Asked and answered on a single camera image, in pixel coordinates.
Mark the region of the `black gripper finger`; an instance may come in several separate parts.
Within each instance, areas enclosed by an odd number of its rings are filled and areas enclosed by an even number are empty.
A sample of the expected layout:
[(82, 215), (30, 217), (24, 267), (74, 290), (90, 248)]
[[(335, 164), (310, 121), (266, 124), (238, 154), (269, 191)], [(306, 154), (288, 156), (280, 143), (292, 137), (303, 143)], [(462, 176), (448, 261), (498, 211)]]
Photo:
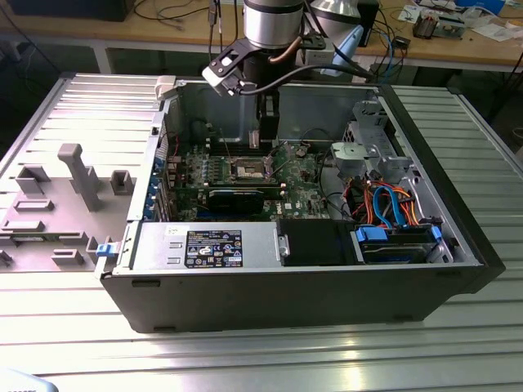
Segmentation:
[(277, 138), (279, 130), (279, 97), (261, 97), (261, 140), (273, 141)]

